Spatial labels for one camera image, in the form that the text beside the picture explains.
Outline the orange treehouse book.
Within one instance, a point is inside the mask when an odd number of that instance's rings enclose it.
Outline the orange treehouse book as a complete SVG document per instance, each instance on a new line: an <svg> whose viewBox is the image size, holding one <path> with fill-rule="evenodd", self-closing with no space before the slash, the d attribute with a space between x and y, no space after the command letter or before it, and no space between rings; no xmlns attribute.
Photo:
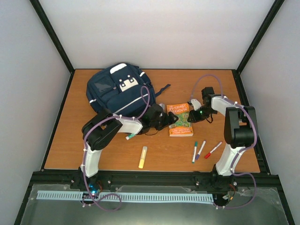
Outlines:
<svg viewBox="0 0 300 225"><path fill-rule="evenodd" d="M172 112L178 117L178 120L169 126L170 137L190 137L193 136L193 128L189 117L189 105L188 103L167 105L167 112Z"/></svg>

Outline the navy blue student backpack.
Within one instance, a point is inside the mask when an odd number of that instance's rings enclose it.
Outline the navy blue student backpack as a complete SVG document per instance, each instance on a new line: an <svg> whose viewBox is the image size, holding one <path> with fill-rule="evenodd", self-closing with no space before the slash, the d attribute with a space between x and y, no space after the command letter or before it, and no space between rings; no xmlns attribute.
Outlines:
<svg viewBox="0 0 300 225"><path fill-rule="evenodd" d="M125 117L138 118L156 104L155 92L147 74L138 66L119 63L94 74L87 82L86 96L97 113L103 109Z"/></svg>

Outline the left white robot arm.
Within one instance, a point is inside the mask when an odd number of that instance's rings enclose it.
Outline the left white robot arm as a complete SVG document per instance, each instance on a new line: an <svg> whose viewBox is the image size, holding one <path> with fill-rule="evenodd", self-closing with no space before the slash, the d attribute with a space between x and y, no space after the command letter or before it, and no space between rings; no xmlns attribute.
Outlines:
<svg viewBox="0 0 300 225"><path fill-rule="evenodd" d="M108 109L102 110L82 127L84 154L80 169L81 183L86 188L97 185L98 163L101 153L118 133L143 135L154 128L157 131L179 120L173 112L164 112L160 105L147 107L141 116L125 117L116 115Z"/></svg>

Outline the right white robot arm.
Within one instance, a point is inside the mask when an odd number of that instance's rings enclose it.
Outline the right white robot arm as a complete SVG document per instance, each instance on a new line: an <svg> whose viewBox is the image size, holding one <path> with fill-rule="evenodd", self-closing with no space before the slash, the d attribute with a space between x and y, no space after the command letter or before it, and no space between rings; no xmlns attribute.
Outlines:
<svg viewBox="0 0 300 225"><path fill-rule="evenodd" d="M225 117L225 148L221 158L213 166L209 178L209 184L214 190L223 190L233 184L232 176L241 156L256 146L258 139L256 112L252 106L242 106L226 96L215 94L212 87L202 90L202 100L202 104L194 98L188 101L193 108L189 113L188 122L208 120L217 113Z"/></svg>

